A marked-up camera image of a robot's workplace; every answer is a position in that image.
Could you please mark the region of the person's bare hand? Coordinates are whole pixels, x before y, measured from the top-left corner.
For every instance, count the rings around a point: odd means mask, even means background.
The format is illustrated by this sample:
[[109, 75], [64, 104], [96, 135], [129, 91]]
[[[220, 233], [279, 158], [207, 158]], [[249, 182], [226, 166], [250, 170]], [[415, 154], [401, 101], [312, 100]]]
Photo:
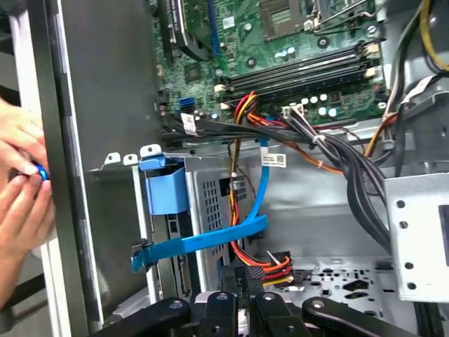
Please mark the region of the person's bare hand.
[[48, 170], [40, 113], [28, 112], [1, 99], [1, 163], [25, 175], [37, 173], [34, 162]]
[[41, 246], [53, 226], [51, 183], [18, 175], [1, 191], [1, 261], [18, 262]]

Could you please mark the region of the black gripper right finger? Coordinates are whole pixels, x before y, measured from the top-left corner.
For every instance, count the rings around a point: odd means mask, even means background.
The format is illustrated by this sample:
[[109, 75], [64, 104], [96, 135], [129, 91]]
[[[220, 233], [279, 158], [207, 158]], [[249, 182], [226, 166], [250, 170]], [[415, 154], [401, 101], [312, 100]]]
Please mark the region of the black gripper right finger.
[[279, 293], [265, 291], [262, 278], [246, 267], [251, 311], [258, 336], [413, 336], [398, 326], [329, 298], [311, 297], [296, 315]]

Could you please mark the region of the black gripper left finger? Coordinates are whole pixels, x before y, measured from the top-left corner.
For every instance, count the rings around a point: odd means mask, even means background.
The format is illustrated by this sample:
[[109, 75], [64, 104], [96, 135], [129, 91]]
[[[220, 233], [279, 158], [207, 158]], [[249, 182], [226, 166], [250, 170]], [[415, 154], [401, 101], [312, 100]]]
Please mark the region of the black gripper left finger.
[[236, 273], [221, 268], [221, 289], [200, 293], [194, 304], [167, 298], [95, 332], [94, 336], [235, 336]]

